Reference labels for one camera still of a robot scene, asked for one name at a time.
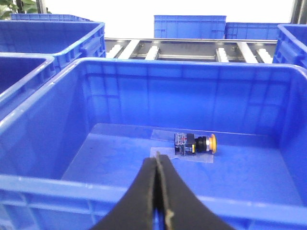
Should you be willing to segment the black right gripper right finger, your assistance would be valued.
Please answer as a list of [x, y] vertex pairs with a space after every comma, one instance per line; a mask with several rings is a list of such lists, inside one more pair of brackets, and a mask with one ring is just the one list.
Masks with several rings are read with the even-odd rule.
[[190, 190], [168, 156], [158, 153], [157, 181], [160, 230], [232, 230], [229, 224], [208, 209]]

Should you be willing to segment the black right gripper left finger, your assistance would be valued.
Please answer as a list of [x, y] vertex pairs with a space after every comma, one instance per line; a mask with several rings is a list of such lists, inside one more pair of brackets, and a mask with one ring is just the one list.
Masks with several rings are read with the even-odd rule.
[[124, 196], [91, 229], [151, 230], [154, 218], [156, 160], [144, 159], [133, 183]]

